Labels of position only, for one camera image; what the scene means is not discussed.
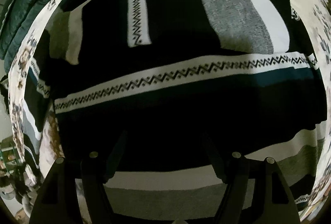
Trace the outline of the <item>black white patterned sweater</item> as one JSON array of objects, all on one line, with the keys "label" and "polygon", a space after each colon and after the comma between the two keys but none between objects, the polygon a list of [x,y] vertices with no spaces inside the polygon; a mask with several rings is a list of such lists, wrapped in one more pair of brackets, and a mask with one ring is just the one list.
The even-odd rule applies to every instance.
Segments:
[{"label": "black white patterned sweater", "polygon": [[238,152],[309,194],[326,91],[293,0],[91,0],[81,21],[78,65],[49,79],[64,158],[165,174]]}]

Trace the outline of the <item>white floral bed blanket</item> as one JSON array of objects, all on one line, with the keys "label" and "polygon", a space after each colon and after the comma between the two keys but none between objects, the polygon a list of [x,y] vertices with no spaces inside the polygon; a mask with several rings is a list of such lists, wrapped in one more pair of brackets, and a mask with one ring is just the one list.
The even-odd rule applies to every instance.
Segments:
[{"label": "white floral bed blanket", "polygon": [[[53,163],[65,157],[59,123],[51,99],[53,60],[79,63],[83,39],[83,8],[91,0],[50,0],[39,12],[8,72],[9,107],[14,141],[20,159],[40,173],[39,189]],[[330,145],[330,14],[326,0],[293,0],[302,14],[316,51],[326,91],[327,117],[318,128],[319,140],[309,139],[317,153],[315,179],[309,194],[295,200],[300,213],[313,200],[322,179]],[[211,166],[188,170],[116,173],[106,184],[116,218],[113,223],[189,223],[188,217],[210,217],[217,212],[226,186]]]}]

